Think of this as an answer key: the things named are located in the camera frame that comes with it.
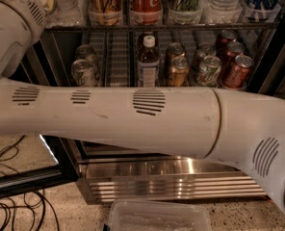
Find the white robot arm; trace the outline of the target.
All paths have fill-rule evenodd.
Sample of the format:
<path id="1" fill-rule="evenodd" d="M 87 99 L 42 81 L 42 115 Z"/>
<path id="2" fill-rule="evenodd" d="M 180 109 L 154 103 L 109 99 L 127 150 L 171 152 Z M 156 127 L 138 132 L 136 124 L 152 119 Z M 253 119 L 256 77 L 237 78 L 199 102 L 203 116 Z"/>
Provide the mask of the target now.
<path id="1" fill-rule="evenodd" d="M 37 133 L 200 158 L 255 180 L 285 214 L 285 100 L 211 88 L 76 88 L 10 76 L 46 22 L 42 0 L 0 0 L 0 136 Z"/>

